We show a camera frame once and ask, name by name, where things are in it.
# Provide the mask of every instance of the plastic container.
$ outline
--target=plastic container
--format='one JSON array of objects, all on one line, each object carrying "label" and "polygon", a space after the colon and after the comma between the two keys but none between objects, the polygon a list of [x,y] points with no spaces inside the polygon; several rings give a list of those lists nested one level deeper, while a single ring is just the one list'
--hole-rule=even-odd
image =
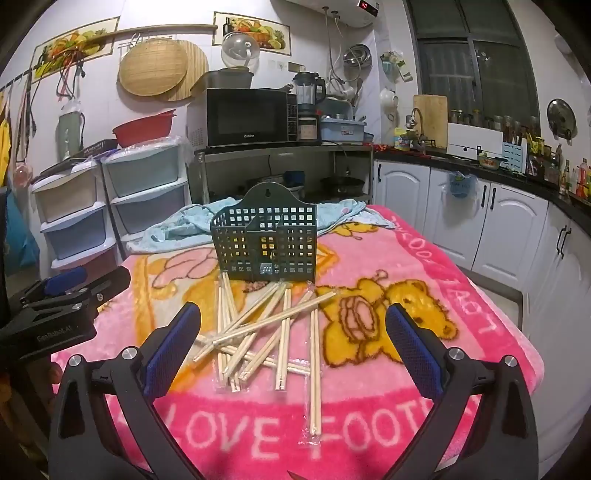
[{"label": "plastic container", "polygon": [[117,137],[117,142],[125,148],[148,140],[166,137],[173,126],[174,111],[169,110],[158,115],[145,116],[115,127],[113,133]]},{"label": "plastic container", "polygon": [[351,143],[363,142],[365,123],[339,118],[320,120],[320,137],[323,142]]},{"label": "plastic container", "polygon": [[95,209],[86,215],[42,230],[58,260],[72,257],[105,243],[104,208]]},{"label": "plastic container", "polygon": [[211,221],[220,270],[233,280],[314,281],[316,205],[260,183]]},{"label": "plastic container", "polygon": [[55,222],[94,205],[97,201],[94,167],[94,163],[79,164],[71,173],[52,175],[32,186],[42,222]]},{"label": "plastic container", "polygon": [[184,207],[184,184],[174,190],[156,192],[130,202],[113,205],[127,233],[138,233],[160,223]]},{"label": "plastic container", "polygon": [[121,151],[103,162],[118,197],[178,180],[179,145],[155,145]]}]

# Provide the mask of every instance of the kitchen counter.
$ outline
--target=kitchen counter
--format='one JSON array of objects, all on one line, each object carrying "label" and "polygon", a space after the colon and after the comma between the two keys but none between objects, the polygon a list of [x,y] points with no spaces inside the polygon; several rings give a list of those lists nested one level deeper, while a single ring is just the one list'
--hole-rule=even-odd
[{"label": "kitchen counter", "polygon": [[523,175],[515,174],[502,168],[499,170],[490,170],[481,167],[476,161],[448,157],[442,153],[419,155],[410,152],[384,151],[375,152],[374,159],[377,161],[424,165],[430,168],[439,168],[440,170],[459,171],[464,175],[476,175],[483,180],[495,181],[523,190],[524,192],[532,193],[554,203],[591,237],[591,207],[586,209],[585,206],[571,199],[570,196],[560,195],[557,190],[549,189],[545,185],[532,181]]}]

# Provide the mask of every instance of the window frame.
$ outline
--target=window frame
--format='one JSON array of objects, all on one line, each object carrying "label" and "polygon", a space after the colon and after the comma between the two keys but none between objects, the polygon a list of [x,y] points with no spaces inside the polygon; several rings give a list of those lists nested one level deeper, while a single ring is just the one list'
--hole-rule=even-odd
[{"label": "window frame", "polygon": [[510,45],[513,47],[517,47],[523,57],[523,61],[526,62],[526,82],[527,82],[527,91],[528,91],[528,101],[533,108],[533,112],[535,115],[540,118],[540,102],[538,100],[538,89],[535,82],[535,75],[534,75],[534,68],[531,63],[530,53],[527,49],[527,45],[523,38],[523,34],[515,18],[515,14],[511,9],[511,6],[507,2],[507,0],[498,0],[502,2],[505,6],[509,18],[515,28],[515,32],[517,33],[517,38],[501,35],[501,34],[482,34],[482,33],[472,33],[468,26],[468,21],[466,18],[466,14],[462,8],[461,0],[453,0],[460,13],[460,18],[462,19],[462,23],[464,25],[465,33],[461,36],[459,35],[449,35],[443,33],[431,33],[431,34],[417,34],[416,29],[416,22],[414,18],[413,6],[411,5],[410,0],[402,0],[404,3],[404,7],[407,12],[408,23],[410,26],[411,35],[413,37],[413,47],[415,48],[415,64],[417,65],[417,76],[418,76],[418,91],[419,93],[424,93],[425,91],[430,91],[428,87],[430,87],[429,79],[428,79],[428,72],[424,70],[425,62],[423,60],[423,55],[421,55],[421,43],[468,43],[468,48],[470,50],[470,55],[472,56],[472,66],[474,68],[474,82],[476,83],[475,89],[475,105],[478,109],[484,112],[484,103],[482,99],[482,82],[480,79],[480,66],[478,65],[478,57],[477,51],[474,45],[474,42],[489,42],[489,43],[499,43],[503,45]]}]

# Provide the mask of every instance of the floor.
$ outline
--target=floor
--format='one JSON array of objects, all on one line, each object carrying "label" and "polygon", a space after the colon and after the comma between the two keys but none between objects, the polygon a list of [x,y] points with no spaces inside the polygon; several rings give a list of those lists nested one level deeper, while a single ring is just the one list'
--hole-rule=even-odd
[{"label": "floor", "polygon": [[489,298],[495,303],[497,307],[499,307],[505,315],[509,317],[509,319],[515,323],[515,325],[519,326],[519,304],[506,299],[502,295],[495,293],[493,291],[487,290],[485,288],[480,287],[480,289],[486,293]]}]

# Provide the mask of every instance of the pot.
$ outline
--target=pot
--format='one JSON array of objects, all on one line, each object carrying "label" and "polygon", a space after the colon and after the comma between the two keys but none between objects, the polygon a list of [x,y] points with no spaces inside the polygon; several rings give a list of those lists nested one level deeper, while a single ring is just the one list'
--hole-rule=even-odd
[{"label": "pot", "polygon": [[320,180],[331,197],[358,197],[363,195],[363,180],[354,177],[327,177]]}]

